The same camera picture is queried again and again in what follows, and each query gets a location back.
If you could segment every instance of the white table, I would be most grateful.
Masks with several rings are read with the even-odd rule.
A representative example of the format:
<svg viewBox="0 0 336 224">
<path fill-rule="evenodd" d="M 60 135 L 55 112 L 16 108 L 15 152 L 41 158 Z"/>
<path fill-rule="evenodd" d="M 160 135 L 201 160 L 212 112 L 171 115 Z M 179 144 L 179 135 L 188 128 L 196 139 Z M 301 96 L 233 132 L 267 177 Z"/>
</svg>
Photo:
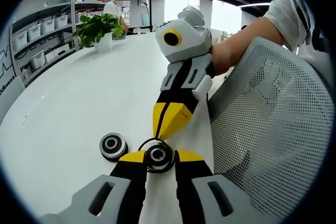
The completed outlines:
<svg viewBox="0 0 336 224">
<path fill-rule="evenodd" d="M 115 164 L 99 141 L 123 135 L 130 151 L 152 137 L 152 111 L 167 59 L 155 34 L 115 41 L 112 51 L 82 49 L 38 77 L 15 101 L 0 128 L 0 158 L 13 190 L 31 213 L 58 213 L 72 195 Z M 172 148 L 202 155 L 213 170 L 210 122 L 200 102 Z M 174 169 L 148 174 L 140 223 L 182 223 Z"/>
</svg>

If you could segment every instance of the grey mesh office chair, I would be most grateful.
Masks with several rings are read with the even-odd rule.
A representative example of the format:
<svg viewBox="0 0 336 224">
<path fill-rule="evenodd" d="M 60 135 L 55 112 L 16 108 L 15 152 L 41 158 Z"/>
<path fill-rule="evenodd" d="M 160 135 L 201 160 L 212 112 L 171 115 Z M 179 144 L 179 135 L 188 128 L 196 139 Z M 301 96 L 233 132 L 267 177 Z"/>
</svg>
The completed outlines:
<svg viewBox="0 0 336 224">
<path fill-rule="evenodd" d="M 284 219 L 314 181 L 331 137 L 334 104 L 318 74 L 256 38 L 208 107 L 215 174 L 261 213 Z"/>
</svg>

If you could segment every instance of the black and white roller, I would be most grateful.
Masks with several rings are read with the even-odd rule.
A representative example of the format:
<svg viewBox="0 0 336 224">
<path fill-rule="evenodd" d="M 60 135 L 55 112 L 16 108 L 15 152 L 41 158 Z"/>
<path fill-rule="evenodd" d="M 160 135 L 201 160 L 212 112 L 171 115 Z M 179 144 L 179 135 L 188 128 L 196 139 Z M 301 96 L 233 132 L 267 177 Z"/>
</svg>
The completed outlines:
<svg viewBox="0 0 336 224">
<path fill-rule="evenodd" d="M 164 141 L 151 138 L 139 150 L 147 151 L 147 172 L 165 173 L 173 167 L 174 152 Z"/>
<path fill-rule="evenodd" d="M 99 149 L 103 157 L 111 162 L 117 162 L 128 152 L 127 143 L 119 133 L 109 133 L 103 136 L 99 143 Z"/>
</svg>

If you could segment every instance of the person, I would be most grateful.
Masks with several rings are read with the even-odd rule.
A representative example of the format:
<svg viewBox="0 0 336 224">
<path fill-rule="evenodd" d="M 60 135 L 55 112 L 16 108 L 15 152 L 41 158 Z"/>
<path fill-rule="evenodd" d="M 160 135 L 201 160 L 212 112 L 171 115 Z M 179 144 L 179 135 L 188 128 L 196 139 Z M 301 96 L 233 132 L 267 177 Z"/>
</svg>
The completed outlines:
<svg viewBox="0 0 336 224">
<path fill-rule="evenodd" d="M 124 2 L 125 0 L 113 0 L 113 1 L 107 2 L 104 6 L 103 13 L 109 13 L 109 14 L 112 14 L 114 16 L 117 16 L 119 18 L 120 25 L 122 25 L 125 30 L 128 30 L 128 29 L 130 29 L 130 27 L 129 27 L 129 25 L 126 24 L 126 22 L 124 21 L 124 19 L 122 18 L 122 15 L 121 15 L 121 6 L 122 5 L 117 5 L 116 1 Z"/>
<path fill-rule="evenodd" d="M 326 85 L 333 88 L 333 70 L 327 40 L 304 0 L 274 0 L 268 12 L 253 23 L 219 44 L 213 44 L 215 73 L 225 73 L 239 62 L 245 50 L 256 37 L 262 37 L 291 51 L 299 47 L 303 58 L 322 75 Z"/>
</svg>

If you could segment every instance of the robot camera eye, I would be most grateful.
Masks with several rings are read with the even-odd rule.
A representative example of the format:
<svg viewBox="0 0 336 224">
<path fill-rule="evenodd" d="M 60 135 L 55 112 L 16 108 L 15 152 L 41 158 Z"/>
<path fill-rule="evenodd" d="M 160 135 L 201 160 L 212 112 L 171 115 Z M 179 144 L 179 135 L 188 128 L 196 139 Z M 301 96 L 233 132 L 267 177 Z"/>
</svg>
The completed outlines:
<svg viewBox="0 0 336 224">
<path fill-rule="evenodd" d="M 165 32 L 163 38 L 164 41 L 170 46 L 178 46 L 182 42 L 181 35 L 178 32 L 172 30 Z"/>
</svg>

